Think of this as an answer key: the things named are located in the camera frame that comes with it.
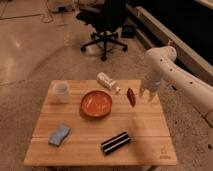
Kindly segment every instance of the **red object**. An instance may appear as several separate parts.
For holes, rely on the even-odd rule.
[[[103,91],[91,91],[81,101],[84,114],[92,117],[108,115],[112,107],[112,98]]]

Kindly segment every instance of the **polished concrete floor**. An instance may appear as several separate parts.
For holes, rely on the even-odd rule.
[[[53,15],[44,0],[0,1],[0,171],[44,170],[23,166],[25,153],[48,85],[55,79],[96,79],[103,71],[115,79],[141,79],[148,67],[144,47],[136,39],[121,39],[124,53],[110,45],[108,60],[100,60],[101,47],[80,47],[94,30],[75,19],[77,12]],[[208,125],[190,102],[163,82],[160,100],[178,157],[177,166],[157,170],[202,169],[207,151]],[[142,167],[72,167],[67,170],[138,171]]]

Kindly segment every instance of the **white mug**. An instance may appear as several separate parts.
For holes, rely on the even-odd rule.
[[[70,100],[70,89],[67,82],[60,81],[55,83],[53,86],[53,93],[62,103],[68,103]]]

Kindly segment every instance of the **wooden table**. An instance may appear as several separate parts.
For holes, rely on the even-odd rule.
[[[121,93],[108,91],[95,80],[71,81],[71,100],[59,103],[52,94],[52,81],[38,118],[24,160],[26,166],[114,166],[114,165],[175,165],[176,154],[158,96],[148,102],[148,92],[139,98],[139,80],[119,80]],[[137,104],[131,107],[126,91],[132,88]],[[111,95],[111,114],[93,119],[79,114],[83,96],[91,90],[103,90]],[[49,135],[65,123],[71,133],[57,148],[48,145]],[[104,156],[100,144],[127,131],[132,141]]]

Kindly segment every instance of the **office chair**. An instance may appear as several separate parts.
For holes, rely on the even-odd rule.
[[[105,61],[107,59],[107,42],[122,46],[124,52],[128,50],[126,44],[115,40],[118,38],[118,33],[115,31],[124,24],[127,18],[126,0],[105,0],[104,4],[81,7],[80,10],[82,12],[76,18],[84,21],[86,25],[91,24],[96,29],[96,33],[91,35],[93,41],[84,44],[81,51],[85,52],[87,46],[103,42],[104,50],[101,59]]]

